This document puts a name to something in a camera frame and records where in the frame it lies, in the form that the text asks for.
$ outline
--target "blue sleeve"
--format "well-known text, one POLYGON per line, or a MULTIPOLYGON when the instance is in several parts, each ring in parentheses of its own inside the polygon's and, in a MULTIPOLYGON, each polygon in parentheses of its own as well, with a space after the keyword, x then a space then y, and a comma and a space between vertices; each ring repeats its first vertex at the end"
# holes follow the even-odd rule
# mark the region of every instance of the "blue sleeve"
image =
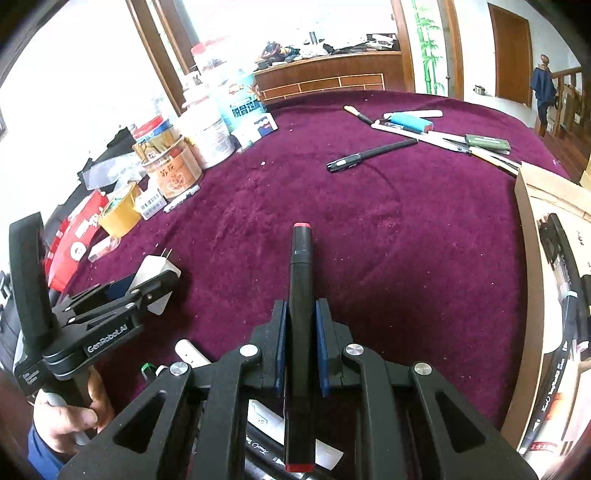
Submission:
POLYGON ((44 480, 56 480, 57 474, 60 473, 60 470, 66 463, 62 461, 57 456, 57 453, 50 449, 41 439, 35 429, 35 424, 33 424, 31 430, 29 430, 28 446, 29 461, 41 474, 44 480))

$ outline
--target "black marker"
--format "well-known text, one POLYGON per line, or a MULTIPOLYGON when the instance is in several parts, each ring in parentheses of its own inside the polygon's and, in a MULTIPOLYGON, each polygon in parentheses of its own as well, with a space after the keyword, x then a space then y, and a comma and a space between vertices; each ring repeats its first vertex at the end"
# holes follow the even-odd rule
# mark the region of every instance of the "black marker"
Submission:
POLYGON ((347 168, 356 167, 359 165, 363 160, 367 158, 376 157, 378 155, 391 152, 394 150, 398 150, 399 148, 409 147, 411 145, 416 145, 418 140, 416 138, 409 138, 408 140, 403 140, 401 142, 396 142, 390 145, 384 145, 383 147, 373 148, 371 150, 366 150, 365 152, 356 153, 354 155, 349 155, 348 157, 343 157, 338 160, 329 162, 326 164, 326 170, 331 173, 335 173, 338 171, 346 170, 347 168))

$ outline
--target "wooden counter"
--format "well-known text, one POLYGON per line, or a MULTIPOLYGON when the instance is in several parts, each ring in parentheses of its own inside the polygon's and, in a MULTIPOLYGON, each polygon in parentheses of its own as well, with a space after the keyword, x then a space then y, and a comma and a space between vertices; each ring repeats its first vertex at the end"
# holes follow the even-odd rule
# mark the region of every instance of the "wooden counter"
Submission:
POLYGON ((402 53, 380 51, 317 57, 255 73, 265 103, 325 90, 406 92, 402 53))

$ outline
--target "window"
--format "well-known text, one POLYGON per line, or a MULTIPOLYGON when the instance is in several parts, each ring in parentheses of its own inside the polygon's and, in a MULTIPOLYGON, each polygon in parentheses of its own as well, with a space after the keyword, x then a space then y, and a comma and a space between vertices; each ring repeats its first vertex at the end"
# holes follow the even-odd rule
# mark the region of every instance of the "window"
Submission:
POLYGON ((4 123, 4 117, 2 117, 2 111, 0 110, 0 140, 6 133, 6 124, 4 123))
MULTIPOLYGON (((78 185, 86 160, 154 100, 174 118, 125 0, 65 4, 0 86, 8 126, 0 140, 0 203, 10 205, 0 214, 0 232, 34 212, 47 220, 78 185)), ((1 235, 0 269, 7 242, 1 235)))

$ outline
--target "human hand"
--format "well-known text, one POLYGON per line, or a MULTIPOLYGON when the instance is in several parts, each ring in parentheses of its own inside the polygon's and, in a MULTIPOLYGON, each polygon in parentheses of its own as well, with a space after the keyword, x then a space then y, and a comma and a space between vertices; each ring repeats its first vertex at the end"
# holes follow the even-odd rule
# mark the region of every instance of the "human hand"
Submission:
POLYGON ((53 407, 43 390, 37 394, 33 422, 39 436, 55 452, 76 454, 80 446, 74 441, 72 433, 88 429, 100 432, 115 416, 103 380, 92 367, 89 370, 88 394, 92 401, 89 408, 53 407))

